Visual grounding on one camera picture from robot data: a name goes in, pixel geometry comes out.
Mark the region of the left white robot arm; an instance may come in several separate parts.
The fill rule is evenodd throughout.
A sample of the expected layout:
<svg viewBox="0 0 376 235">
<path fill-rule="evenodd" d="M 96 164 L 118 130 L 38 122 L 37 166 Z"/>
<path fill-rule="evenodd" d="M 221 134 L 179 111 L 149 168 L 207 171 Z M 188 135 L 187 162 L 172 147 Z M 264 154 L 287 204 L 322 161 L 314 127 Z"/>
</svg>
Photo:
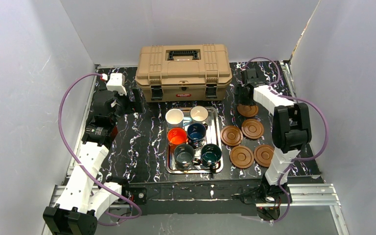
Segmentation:
<svg viewBox="0 0 376 235">
<path fill-rule="evenodd" d="M 53 235 L 93 235 L 98 219 L 119 200 L 132 210 L 140 208 L 133 202 L 128 180 L 107 177 L 96 179 L 118 133 L 117 121 L 125 114 L 141 113 L 139 98 L 131 101 L 123 87 L 101 89 L 93 97 L 93 113 L 82 136 L 70 179 L 54 206 L 46 207 L 43 219 Z"/>
</svg>

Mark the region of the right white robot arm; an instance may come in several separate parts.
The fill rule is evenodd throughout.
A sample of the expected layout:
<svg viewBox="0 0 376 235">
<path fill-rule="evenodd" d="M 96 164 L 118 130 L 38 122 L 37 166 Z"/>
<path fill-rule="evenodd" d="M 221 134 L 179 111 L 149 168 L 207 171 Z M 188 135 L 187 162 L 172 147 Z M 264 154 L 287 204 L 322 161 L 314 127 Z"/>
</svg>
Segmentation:
<svg viewBox="0 0 376 235">
<path fill-rule="evenodd" d="M 292 160 L 311 141 L 308 106 L 276 93 L 255 69 L 243 70 L 241 80 L 235 91 L 236 103 L 248 106 L 260 104 L 273 116 L 274 160 L 264 179 L 270 186 L 283 185 L 287 182 L 287 168 Z"/>
</svg>

